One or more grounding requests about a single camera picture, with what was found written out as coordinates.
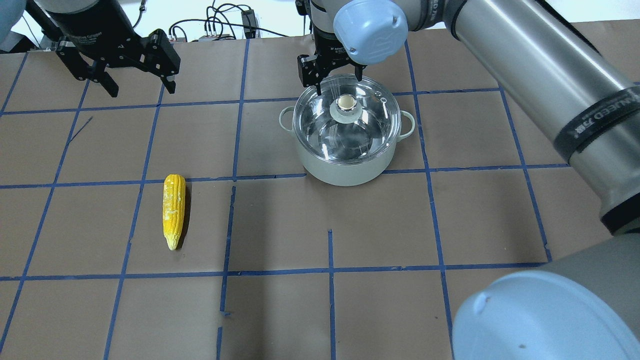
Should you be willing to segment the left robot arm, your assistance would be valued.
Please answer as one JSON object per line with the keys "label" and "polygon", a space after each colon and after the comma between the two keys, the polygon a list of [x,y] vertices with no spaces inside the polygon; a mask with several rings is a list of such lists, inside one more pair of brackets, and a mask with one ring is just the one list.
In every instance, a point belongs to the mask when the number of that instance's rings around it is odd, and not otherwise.
{"label": "left robot arm", "polygon": [[146,37],[116,0],[3,0],[1,38],[29,14],[50,39],[57,57],[76,80],[100,84],[116,98],[119,85],[107,68],[136,68],[161,79],[170,94],[181,59],[162,29]]}

